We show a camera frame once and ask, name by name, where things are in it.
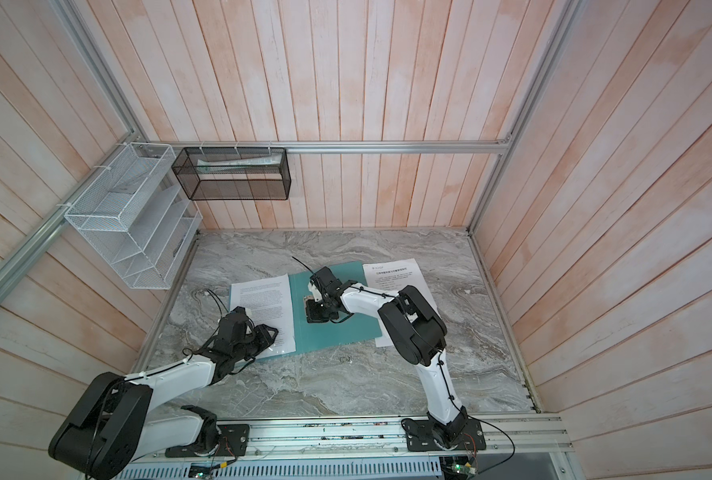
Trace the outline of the green file folder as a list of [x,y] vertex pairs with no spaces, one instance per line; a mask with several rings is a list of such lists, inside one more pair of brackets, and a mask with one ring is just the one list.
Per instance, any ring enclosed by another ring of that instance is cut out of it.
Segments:
[[375,340],[382,335],[378,319],[363,314],[347,318],[348,314],[343,310],[338,311],[335,322],[309,323],[305,307],[306,298],[311,296],[308,290],[310,276],[308,271],[285,276],[291,294],[293,325],[274,325],[279,335],[275,343],[260,356],[261,359],[310,353]]

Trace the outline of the printed paper sheet dense text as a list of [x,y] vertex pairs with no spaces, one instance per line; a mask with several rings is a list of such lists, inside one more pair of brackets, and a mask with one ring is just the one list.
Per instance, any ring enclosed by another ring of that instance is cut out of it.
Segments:
[[282,275],[231,286],[230,307],[241,306],[256,325],[266,324],[278,330],[272,346],[258,355],[266,359],[294,354],[297,350],[290,280]]

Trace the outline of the printed paper sheet with title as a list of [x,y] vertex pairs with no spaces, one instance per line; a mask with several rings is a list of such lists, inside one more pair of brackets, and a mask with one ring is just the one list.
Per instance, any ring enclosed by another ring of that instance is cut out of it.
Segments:
[[379,290],[398,292],[404,287],[411,285],[420,291],[435,310],[438,310],[435,299],[414,258],[364,264],[363,270],[366,278],[366,288],[368,290],[373,292]]

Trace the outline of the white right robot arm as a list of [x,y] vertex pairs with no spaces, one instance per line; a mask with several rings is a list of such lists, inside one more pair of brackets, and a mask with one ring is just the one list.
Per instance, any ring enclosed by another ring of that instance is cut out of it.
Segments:
[[411,438],[455,448],[469,416],[449,374],[447,327],[421,292],[414,286],[390,291],[343,282],[328,267],[314,272],[308,287],[312,296],[305,309],[310,323],[342,323],[356,314],[381,321],[401,357],[416,367],[427,399],[428,418],[404,419],[402,428]]

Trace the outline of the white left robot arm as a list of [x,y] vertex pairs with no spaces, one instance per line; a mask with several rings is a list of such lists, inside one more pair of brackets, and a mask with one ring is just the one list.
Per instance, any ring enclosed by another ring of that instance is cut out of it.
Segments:
[[276,342],[279,330],[255,323],[243,307],[224,315],[199,348],[170,365],[122,376],[98,375],[54,434],[49,456],[85,475],[112,479],[129,463],[169,448],[212,457],[222,431],[216,415],[188,405],[158,420],[151,412],[192,390],[242,372]]

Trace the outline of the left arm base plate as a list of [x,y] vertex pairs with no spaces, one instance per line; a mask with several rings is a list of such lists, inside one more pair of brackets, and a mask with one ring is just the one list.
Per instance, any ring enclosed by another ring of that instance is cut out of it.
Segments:
[[246,455],[251,427],[246,423],[218,424],[215,433],[202,436],[187,446],[165,450],[167,458],[223,456],[237,458]]

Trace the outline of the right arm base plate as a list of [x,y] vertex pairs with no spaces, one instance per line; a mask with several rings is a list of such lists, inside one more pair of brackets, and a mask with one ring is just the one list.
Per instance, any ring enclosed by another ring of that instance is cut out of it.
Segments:
[[405,432],[406,446],[410,452],[485,450],[486,440],[480,423],[473,419],[455,421],[444,426],[432,419],[404,418],[401,427]]

